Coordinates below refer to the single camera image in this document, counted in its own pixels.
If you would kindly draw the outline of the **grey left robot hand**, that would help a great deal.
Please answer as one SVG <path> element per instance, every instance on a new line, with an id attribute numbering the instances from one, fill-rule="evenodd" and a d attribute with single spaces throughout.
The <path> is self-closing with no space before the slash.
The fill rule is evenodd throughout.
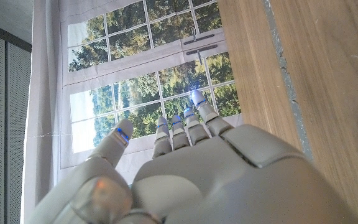
<path id="1" fill-rule="evenodd" d="M 128 184 L 116 166 L 122 120 L 36 206 L 29 223 L 358 223 L 304 153 L 255 126 L 231 126 L 199 91 L 157 120 L 154 154 Z"/>

